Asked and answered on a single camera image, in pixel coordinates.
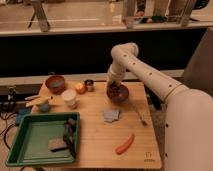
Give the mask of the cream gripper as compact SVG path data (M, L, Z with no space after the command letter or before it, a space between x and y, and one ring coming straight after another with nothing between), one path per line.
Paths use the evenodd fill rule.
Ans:
M123 78L123 73L116 73L113 70L109 69L107 72L107 85L110 86L112 84L115 84L116 86L119 86Z

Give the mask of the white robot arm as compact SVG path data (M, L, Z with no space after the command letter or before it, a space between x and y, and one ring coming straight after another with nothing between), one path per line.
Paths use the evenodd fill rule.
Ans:
M165 171L213 171L213 97L138 59L135 43L116 45L107 81L132 72L166 104Z

